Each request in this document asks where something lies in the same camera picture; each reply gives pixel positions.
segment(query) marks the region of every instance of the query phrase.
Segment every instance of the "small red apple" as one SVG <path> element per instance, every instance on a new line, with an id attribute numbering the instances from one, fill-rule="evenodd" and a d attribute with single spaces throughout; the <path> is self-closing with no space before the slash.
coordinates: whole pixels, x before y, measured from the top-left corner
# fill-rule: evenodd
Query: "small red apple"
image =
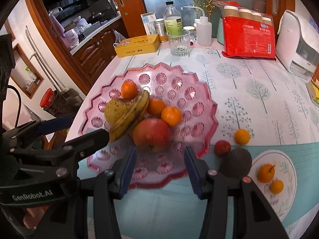
<path id="1" fill-rule="evenodd" d="M 137 147 L 157 152 L 169 147 L 168 124 L 161 119 L 145 119 L 133 131 L 133 141 Z"/>
<path id="2" fill-rule="evenodd" d="M 214 146 L 214 152 L 217 156 L 222 157 L 232 149 L 230 143 L 225 140 L 219 140 Z"/>

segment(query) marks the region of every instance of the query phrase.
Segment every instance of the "dark round fruit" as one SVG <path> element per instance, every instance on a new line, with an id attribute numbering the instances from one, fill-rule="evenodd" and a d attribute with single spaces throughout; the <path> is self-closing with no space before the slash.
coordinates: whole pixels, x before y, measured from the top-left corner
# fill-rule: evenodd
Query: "dark round fruit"
<path id="1" fill-rule="evenodd" d="M 229 178 L 240 179 L 248 175 L 252 164 L 250 153 L 243 148 L 236 148 L 223 157 L 219 171 Z"/>

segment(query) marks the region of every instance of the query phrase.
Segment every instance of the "red lid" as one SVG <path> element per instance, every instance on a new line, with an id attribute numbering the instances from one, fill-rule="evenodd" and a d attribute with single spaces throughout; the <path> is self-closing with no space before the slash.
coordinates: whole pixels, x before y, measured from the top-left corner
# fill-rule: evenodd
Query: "red lid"
<path id="1" fill-rule="evenodd" d="M 51 88 L 47 89 L 45 94 L 43 95 L 40 101 L 40 107 L 50 107 L 52 102 L 54 101 L 54 91 Z"/>

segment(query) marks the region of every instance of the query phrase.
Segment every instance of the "tablecloth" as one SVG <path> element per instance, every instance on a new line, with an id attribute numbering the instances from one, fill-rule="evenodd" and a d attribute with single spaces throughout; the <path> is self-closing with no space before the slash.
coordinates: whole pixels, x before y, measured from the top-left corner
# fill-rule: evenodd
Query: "tablecloth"
<path id="1" fill-rule="evenodd" d="M 102 75 L 107 83 L 128 68 L 159 62 L 195 72 L 207 82 L 218 104 L 219 126 L 211 145 L 220 139 L 234 145 L 234 132 L 244 128 L 251 134 L 245 148 L 253 158 L 269 149 L 281 150 L 291 158 L 298 185 L 294 203 L 282 223 L 290 238 L 299 239 L 319 209 L 319 110 L 310 101 L 306 81 L 288 73 L 278 61 L 230 59 L 221 51 L 221 46 L 194 48 L 189 56 L 175 57 L 167 45 L 162 45 L 155 53 L 117 59 L 114 72 Z M 218 167 L 219 159 L 212 151 L 204 159 L 210 167 Z M 78 174 L 80 178 L 96 175 L 84 161 Z M 131 190 L 115 202 L 121 232 L 134 239 L 197 238 L 205 207 L 206 201 L 197 199 L 187 177 L 160 190 Z M 232 235 L 231 217 L 227 238 Z"/>

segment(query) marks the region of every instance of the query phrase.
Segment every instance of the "fruit bowl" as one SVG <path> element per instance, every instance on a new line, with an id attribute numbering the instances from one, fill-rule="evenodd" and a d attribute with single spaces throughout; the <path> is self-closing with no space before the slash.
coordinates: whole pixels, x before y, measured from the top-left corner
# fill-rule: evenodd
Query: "fruit bowl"
<path id="1" fill-rule="evenodd" d="M 146 64 L 114 76 L 109 84 L 101 87 L 100 93 L 90 99 L 90 107 L 83 112 L 84 122 L 79 135 L 99 128 L 112 128 L 105 121 L 104 107 L 111 99 L 120 98 L 121 85 L 128 79 L 134 81 L 139 90 L 147 90 L 150 98 L 161 99 L 166 106 L 175 106 L 182 113 L 182 122 L 170 128 L 169 149 L 157 153 L 138 151 L 130 188 L 162 188 L 172 179 L 186 176 L 183 159 L 186 146 L 192 146 L 197 157 L 209 152 L 210 139 L 218 126 L 217 104 L 211 99 L 207 84 L 200 82 L 195 73 L 162 62 L 155 66 Z M 134 146 L 131 134 L 124 134 L 88 157 L 87 166 L 98 173 L 111 168 L 117 159 L 124 157 L 130 146 Z"/>

